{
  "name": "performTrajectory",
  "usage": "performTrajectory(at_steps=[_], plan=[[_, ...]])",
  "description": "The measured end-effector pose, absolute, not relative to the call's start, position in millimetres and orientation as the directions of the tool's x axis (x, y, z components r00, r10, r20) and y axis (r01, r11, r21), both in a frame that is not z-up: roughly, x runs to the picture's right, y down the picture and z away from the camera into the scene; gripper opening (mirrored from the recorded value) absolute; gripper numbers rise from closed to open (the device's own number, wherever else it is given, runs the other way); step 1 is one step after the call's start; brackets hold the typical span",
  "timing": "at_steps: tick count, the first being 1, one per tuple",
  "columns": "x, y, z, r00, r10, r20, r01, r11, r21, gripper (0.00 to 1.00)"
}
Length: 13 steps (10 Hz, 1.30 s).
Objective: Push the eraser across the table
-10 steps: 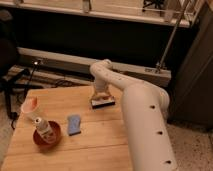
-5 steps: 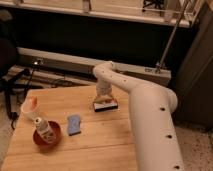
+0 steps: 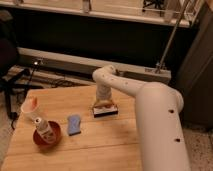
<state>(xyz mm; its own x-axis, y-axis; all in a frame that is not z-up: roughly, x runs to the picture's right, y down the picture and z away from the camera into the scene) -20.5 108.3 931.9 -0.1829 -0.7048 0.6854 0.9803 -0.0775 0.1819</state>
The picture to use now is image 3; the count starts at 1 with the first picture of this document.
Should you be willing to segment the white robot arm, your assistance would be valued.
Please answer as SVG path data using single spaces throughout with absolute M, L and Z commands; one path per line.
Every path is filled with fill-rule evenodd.
M 112 65 L 96 69 L 92 77 L 97 102 L 110 99 L 112 88 L 135 98 L 143 171 L 192 171 L 179 118 L 184 107 L 179 91 L 162 82 L 117 76 Z

